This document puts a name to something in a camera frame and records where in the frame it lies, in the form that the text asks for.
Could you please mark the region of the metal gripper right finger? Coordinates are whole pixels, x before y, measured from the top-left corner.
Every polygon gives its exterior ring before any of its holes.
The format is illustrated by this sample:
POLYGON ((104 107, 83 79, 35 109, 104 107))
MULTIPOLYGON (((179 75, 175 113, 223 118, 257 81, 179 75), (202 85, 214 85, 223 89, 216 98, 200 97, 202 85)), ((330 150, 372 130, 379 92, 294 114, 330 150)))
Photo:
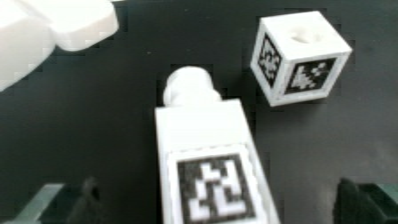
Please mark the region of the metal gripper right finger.
POLYGON ((398 183, 339 180, 333 224, 398 224, 398 183))

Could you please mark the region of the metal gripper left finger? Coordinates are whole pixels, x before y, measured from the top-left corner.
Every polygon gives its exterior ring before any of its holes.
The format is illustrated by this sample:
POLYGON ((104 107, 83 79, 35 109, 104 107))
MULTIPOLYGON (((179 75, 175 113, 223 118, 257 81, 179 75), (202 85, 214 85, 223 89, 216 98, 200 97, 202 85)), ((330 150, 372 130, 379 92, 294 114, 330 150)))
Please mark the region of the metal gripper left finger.
POLYGON ((95 179, 44 184, 6 224, 106 224, 95 179))

